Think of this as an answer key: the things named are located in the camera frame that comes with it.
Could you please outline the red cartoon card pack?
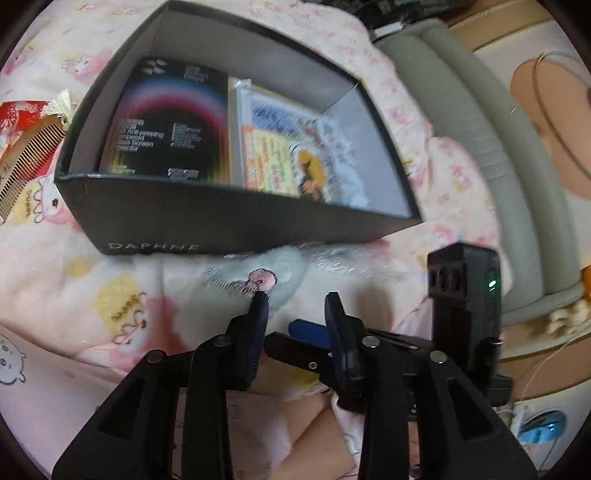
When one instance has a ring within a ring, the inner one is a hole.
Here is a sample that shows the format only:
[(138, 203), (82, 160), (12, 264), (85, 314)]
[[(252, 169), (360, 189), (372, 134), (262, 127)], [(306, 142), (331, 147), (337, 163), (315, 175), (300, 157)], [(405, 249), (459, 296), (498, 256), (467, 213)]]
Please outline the red cartoon card pack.
[(242, 126), (242, 163), (249, 190), (321, 203), (339, 203), (329, 156), (314, 143)]

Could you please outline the black screen protector box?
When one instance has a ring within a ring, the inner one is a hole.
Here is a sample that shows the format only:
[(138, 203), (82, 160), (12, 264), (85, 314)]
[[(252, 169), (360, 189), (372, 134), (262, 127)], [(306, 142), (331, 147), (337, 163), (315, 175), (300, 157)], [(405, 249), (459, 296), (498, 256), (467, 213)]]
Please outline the black screen protector box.
[(228, 183), (228, 74), (147, 56), (119, 97), (102, 173)]

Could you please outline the wooden comb with tassel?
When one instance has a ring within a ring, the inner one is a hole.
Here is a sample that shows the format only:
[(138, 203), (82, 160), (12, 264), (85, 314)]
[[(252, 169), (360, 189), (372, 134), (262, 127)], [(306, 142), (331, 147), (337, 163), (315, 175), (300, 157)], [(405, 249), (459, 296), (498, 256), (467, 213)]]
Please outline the wooden comb with tassel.
[(27, 185), (49, 170), (66, 136), (74, 104), (68, 90), (49, 101), (1, 104), (1, 223)]

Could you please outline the white fluffy hair clip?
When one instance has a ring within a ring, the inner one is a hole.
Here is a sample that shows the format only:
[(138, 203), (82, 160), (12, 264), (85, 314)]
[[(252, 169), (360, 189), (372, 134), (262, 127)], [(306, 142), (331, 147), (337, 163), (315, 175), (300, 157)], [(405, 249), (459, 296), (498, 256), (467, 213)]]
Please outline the white fluffy hair clip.
[(270, 307), (279, 309), (297, 292), (308, 262), (297, 247), (284, 246), (264, 253), (228, 255), (198, 277), (197, 285), (223, 299), (249, 301), (263, 292)]

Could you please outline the blue plastic clip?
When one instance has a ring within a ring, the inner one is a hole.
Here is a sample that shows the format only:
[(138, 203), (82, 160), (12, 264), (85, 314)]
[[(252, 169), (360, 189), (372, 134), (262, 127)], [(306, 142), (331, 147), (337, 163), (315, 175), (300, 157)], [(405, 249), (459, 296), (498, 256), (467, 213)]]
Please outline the blue plastic clip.
[(518, 440), (523, 444), (537, 445), (559, 440), (567, 427), (567, 416), (558, 409), (535, 414), (519, 429)]

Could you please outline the Shin-chan dotted board pack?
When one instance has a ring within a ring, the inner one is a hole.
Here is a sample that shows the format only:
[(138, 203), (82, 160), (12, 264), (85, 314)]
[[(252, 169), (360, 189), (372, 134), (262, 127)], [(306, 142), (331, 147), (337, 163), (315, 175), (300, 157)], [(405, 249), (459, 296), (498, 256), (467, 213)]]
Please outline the Shin-chan dotted board pack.
[(259, 87), (250, 80), (233, 80), (229, 93), (235, 113), (232, 121), (232, 127), (235, 129), (235, 184), (245, 187), (242, 126), (253, 126), (314, 143), (329, 156), (334, 170), (335, 186), (339, 189), (341, 200), (339, 203), (325, 204), (361, 210), (370, 210), (374, 207), (359, 172), (353, 144), (346, 138), (338, 121)]

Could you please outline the pink cartoon print blanket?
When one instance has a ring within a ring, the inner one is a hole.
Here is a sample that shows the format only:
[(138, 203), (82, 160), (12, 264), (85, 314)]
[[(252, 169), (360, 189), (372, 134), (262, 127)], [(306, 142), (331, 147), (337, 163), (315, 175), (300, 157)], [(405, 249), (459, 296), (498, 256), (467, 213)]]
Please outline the pink cartoon print blanket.
[[(116, 257), (90, 244), (49, 173), (32, 181), (1, 226), (1, 333), (24, 340), (34, 361), (25, 362), (26, 382), (1, 386), (1, 397), (18, 400), (7, 410), (17, 416), (5, 417), (7, 423), (47, 471), (79, 428), (70, 428), (72, 422), (86, 420), (82, 407), (107, 385), (91, 375), (88, 388), (47, 390), (54, 366), (121, 377), (151, 348), (168, 354), (193, 348), (247, 307), (238, 290), (223, 288), (235, 288), (231, 282), (246, 280), (256, 268), (276, 274), (267, 284), (269, 327), (276, 328), (297, 317), (321, 321), (325, 294), (338, 291), (347, 311), (377, 328), (426, 337), (419, 332), (429, 331), (432, 313), (427, 255), (456, 241), (499, 249), (508, 284), (503, 294), (512, 288), (497, 208), (473, 155), (451, 134), (435, 133), (359, 20), (301, 1), (190, 2), (263, 24), (361, 75), (402, 153), (426, 220), (343, 253), (284, 247), (245, 257)], [(8, 57), (1, 102), (49, 101), (65, 89), (81, 100), (115, 50), (161, 3), (52, 2)], [(339, 409), (317, 375), (262, 361), (252, 391), (270, 397), (235, 394), (236, 478), (356, 479), (363, 417)]]

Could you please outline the grey-green sofa cushion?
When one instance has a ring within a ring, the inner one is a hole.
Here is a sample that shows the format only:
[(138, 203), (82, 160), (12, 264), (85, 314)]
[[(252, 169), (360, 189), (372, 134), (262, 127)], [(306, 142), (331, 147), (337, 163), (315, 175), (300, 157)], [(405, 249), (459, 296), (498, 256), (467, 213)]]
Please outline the grey-green sofa cushion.
[(442, 21), (377, 42), (439, 137), (460, 143), (488, 183), (512, 268), (503, 322), (543, 317), (579, 300), (579, 247), (557, 171), (519, 102)]

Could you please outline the black cardboard storage box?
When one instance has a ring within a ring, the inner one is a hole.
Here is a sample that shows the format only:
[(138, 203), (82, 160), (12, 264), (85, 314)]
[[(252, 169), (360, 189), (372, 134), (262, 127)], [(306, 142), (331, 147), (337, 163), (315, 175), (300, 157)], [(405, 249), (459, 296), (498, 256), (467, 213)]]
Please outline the black cardboard storage box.
[[(100, 172), (125, 82), (145, 55), (252, 80), (328, 114), (352, 143), (370, 209), (246, 189), (235, 104), (224, 110), (218, 125), (230, 159), (228, 184)], [(83, 232), (107, 255), (229, 254), (308, 242), (365, 243), (422, 220), (396, 147), (359, 80), (279, 32), (183, 1), (168, 1), (153, 12), (92, 84), (64, 140), (54, 180)]]

